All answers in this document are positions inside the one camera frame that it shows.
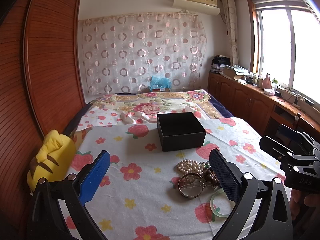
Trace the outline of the person's right hand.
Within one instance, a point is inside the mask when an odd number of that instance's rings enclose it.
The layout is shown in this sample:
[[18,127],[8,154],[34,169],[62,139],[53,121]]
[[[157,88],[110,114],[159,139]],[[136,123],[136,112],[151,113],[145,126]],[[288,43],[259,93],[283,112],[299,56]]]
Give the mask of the person's right hand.
[[301,191],[292,189],[289,204],[292,220],[295,220],[300,213],[302,204],[308,207],[319,208],[319,194],[308,194],[303,196]]

